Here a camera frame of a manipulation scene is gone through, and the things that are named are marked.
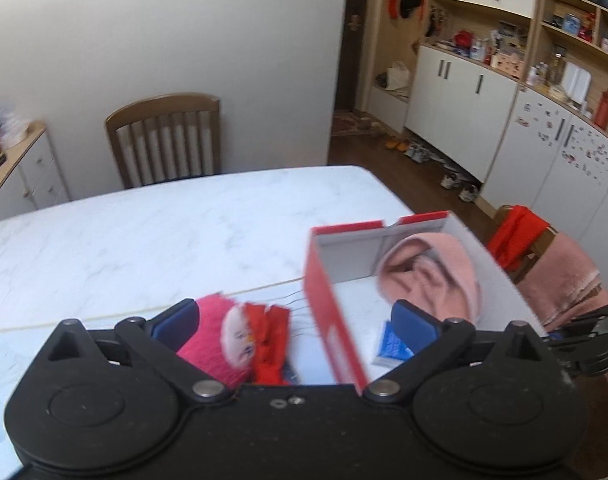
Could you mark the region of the blue tissue pack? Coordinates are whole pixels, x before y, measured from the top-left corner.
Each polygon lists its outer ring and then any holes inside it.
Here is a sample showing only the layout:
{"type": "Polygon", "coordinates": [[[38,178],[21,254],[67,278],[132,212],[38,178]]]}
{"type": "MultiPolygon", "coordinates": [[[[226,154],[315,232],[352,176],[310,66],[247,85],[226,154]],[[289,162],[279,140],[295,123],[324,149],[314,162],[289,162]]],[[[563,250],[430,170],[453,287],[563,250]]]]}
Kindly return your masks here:
{"type": "Polygon", "coordinates": [[[377,339],[377,348],[375,348],[372,364],[395,368],[410,360],[414,355],[407,344],[395,335],[391,322],[386,321],[383,324],[380,338],[377,339]]]}

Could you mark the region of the pink plush round toy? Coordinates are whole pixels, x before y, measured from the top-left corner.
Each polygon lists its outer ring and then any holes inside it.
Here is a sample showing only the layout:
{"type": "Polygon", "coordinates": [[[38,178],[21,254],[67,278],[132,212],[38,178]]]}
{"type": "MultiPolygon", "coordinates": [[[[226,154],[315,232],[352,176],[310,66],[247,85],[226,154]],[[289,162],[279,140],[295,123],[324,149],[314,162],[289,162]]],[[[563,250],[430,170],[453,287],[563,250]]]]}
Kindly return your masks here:
{"type": "Polygon", "coordinates": [[[199,326],[178,356],[227,387],[239,387],[251,377],[255,354],[244,308],[220,294],[199,298],[197,307],[199,326]]]}

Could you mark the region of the pink fleece garment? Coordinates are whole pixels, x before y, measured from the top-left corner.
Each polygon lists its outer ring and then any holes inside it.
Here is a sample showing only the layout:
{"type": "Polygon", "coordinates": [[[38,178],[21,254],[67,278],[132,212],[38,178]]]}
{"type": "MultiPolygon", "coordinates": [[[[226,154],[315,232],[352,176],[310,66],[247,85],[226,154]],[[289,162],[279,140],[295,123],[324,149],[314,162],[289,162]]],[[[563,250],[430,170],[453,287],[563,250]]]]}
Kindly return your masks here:
{"type": "Polygon", "coordinates": [[[423,232],[400,240],[377,263],[375,275],[386,300],[406,300],[441,321],[474,323],[482,309],[475,266],[450,234],[423,232]]]}

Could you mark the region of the red white shoe box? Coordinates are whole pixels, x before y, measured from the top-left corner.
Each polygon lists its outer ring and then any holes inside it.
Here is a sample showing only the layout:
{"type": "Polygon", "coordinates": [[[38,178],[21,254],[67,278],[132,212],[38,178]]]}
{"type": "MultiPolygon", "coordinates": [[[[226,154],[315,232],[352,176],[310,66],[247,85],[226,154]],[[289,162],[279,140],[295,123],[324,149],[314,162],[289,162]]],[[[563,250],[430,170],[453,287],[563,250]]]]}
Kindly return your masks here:
{"type": "Polygon", "coordinates": [[[362,390],[389,369],[374,363],[392,303],[377,290],[377,263],[404,238],[446,233],[461,243],[480,285],[475,326],[503,330],[514,320],[546,331],[508,275],[450,211],[411,214],[389,226],[381,220],[318,226],[311,231],[304,292],[335,381],[362,390]]]}

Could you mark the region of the red knotted cloth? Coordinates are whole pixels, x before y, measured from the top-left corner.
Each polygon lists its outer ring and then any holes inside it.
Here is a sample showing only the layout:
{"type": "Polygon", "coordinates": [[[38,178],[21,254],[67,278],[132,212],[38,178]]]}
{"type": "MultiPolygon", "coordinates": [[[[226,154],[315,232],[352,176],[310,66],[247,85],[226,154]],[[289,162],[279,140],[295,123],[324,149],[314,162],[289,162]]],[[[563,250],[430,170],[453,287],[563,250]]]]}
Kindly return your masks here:
{"type": "Polygon", "coordinates": [[[252,360],[255,384],[285,385],[283,367],[287,362],[291,311],[280,306],[253,302],[247,302],[244,311],[255,344],[252,360]]]}

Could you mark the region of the pink towel on chair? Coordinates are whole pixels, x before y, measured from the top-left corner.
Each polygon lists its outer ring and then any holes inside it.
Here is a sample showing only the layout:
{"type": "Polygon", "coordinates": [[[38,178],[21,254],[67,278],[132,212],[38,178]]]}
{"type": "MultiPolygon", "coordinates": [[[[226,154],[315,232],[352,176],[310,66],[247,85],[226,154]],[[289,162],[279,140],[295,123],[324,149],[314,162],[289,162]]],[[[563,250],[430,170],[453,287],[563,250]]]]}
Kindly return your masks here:
{"type": "Polygon", "coordinates": [[[596,264],[564,233],[554,236],[517,289],[547,332],[608,305],[596,264]]]}

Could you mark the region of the red cloth on chair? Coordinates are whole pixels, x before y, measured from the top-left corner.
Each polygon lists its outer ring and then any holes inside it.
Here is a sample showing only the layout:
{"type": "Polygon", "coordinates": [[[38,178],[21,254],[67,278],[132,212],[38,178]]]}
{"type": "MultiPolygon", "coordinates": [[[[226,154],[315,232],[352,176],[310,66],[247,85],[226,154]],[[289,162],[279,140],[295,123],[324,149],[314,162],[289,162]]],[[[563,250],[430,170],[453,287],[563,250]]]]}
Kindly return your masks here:
{"type": "Polygon", "coordinates": [[[497,230],[487,244],[490,255],[506,272],[517,270],[529,249],[550,228],[550,223],[522,205],[501,206],[494,215],[497,230]]]}

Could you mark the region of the wooden chair near right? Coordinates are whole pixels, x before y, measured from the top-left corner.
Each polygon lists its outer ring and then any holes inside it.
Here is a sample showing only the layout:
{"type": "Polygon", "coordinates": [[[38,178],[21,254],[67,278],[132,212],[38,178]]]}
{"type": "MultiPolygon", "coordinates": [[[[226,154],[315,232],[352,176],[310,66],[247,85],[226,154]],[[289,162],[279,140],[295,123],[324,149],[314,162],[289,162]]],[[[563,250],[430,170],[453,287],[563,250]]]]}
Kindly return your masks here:
{"type": "Polygon", "coordinates": [[[487,249],[514,283],[525,278],[554,241],[558,231],[529,208],[503,205],[494,214],[496,231],[487,249]]]}

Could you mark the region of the white low sideboard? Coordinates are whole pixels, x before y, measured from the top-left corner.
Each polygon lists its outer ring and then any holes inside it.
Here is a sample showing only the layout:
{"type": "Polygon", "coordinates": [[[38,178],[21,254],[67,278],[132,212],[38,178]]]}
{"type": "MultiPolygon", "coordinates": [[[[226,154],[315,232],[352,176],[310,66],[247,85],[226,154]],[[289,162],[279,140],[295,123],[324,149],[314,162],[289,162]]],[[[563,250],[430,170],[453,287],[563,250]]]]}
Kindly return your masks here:
{"type": "Polygon", "coordinates": [[[27,127],[0,166],[0,221],[71,200],[44,122],[27,127]]]}

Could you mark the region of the brown wooden chair far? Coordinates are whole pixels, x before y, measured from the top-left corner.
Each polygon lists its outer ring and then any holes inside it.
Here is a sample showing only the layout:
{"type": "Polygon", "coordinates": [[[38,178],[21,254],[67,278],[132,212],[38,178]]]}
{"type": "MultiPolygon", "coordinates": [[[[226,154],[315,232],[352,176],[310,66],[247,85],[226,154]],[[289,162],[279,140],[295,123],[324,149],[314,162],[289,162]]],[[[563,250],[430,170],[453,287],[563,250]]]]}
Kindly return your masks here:
{"type": "Polygon", "coordinates": [[[174,93],[130,103],[104,121],[126,190],[220,174],[217,96],[174,93]]]}

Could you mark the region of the red thermos bottle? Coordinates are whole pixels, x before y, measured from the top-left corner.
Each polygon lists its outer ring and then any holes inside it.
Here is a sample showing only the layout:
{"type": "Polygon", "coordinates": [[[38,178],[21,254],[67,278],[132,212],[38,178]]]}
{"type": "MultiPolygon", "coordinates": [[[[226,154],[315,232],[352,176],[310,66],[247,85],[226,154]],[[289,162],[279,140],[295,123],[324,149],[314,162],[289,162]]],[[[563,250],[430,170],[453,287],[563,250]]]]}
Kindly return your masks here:
{"type": "Polygon", "coordinates": [[[594,114],[593,123],[605,130],[608,125],[608,89],[602,92],[601,99],[599,100],[596,114],[594,114]]]}

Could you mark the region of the white shopping bag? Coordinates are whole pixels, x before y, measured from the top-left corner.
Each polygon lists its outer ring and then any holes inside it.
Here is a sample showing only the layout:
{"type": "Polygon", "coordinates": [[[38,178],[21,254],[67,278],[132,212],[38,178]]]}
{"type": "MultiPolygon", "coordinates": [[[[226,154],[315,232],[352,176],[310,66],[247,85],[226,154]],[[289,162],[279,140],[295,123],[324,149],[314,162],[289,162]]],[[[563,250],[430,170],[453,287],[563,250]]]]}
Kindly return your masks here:
{"type": "Polygon", "coordinates": [[[411,79],[411,70],[404,62],[395,61],[386,70],[386,86],[387,91],[401,91],[409,87],[411,79]]]}

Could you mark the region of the white wall cabinet unit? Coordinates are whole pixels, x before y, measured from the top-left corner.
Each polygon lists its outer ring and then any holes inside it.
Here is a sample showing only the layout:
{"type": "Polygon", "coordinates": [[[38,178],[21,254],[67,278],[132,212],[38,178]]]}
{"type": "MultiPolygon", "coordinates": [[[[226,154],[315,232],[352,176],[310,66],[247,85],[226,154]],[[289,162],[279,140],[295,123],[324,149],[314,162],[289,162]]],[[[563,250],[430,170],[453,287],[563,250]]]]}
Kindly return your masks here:
{"type": "Polygon", "coordinates": [[[608,131],[584,117],[608,89],[608,67],[571,54],[588,84],[554,98],[546,62],[548,0],[369,0],[372,70],[395,61],[409,87],[367,84],[363,106],[398,133],[412,132],[480,183],[485,211],[519,204],[573,237],[608,290],[608,131]]]}

